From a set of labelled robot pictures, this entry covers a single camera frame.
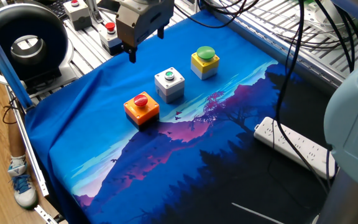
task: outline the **person's leg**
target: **person's leg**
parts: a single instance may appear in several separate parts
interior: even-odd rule
[[[10,110],[8,113],[9,123],[15,122],[13,110]],[[22,208],[34,208],[38,201],[37,192],[31,182],[30,175],[26,174],[25,147],[17,123],[9,124],[8,136],[12,160],[7,172],[12,177],[16,202]]]
[[[8,112],[8,123],[16,121],[13,110]],[[12,156],[12,167],[23,165],[25,162],[25,147],[17,123],[8,126],[9,150]]]

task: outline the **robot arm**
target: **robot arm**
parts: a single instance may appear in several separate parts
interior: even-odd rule
[[[157,30],[163,38],[164,27],[173,16],[174,0],[120,0],[116,16],[118,38],[132,63],[136,61],[137,46]]]

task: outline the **power outlet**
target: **power outlet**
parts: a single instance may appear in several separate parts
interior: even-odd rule
[[[292,144],[298,149],[302,156],[309,162],[316,173],[324,178],[326,177],[326,156],[327,149],[308,138],[296,133],[290,128],[282,125],[282,128],[290,139]],[[254,137],[266,145],[273,147],[273,136],[274,136],[274,149],[281,152],[284,156],[292,159],[301,166],[307,168],[306,164],[292,149],[289,143],[285,140],[281,134],[277,122],[272,118],[266,117],[260,124],[255,127]],[[335,173],[335,160],[331,153],[329,154],[329,178],[331,179]]]

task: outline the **blue tablecloth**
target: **blue tablecloth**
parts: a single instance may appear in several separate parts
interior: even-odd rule
[[[220,24],[207,12],[194,18]],[[190,59],[204,45],[220,65],[202,81]],[[184,97],[168,105],[154,75],[169,67],[186,81]],[[163,40],[142,43],[135,64],[118,55],[41,101],[26,129],[71,223],[84,221],[79,208],[92,223],[268,223],[231,202],[303,223],[317,214],[323,192],[306,169],[252,137],[256,124],[274,117],[283,74],[283,65],[229,28],[187,19]],[[160,121],[138,132],[123,103],[143,91],[160,104]],[[283,120],[324,144],[327,102],[294,75]]]

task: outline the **sneaker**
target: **sneaker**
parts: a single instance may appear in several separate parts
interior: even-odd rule
[[[30,175],[25,174],[27,163],[18,167],[9,166],[7,172],[12,177],[14,196],[17,204],[24,209],[33,209],[38,204],[38,196],[31,182]]]

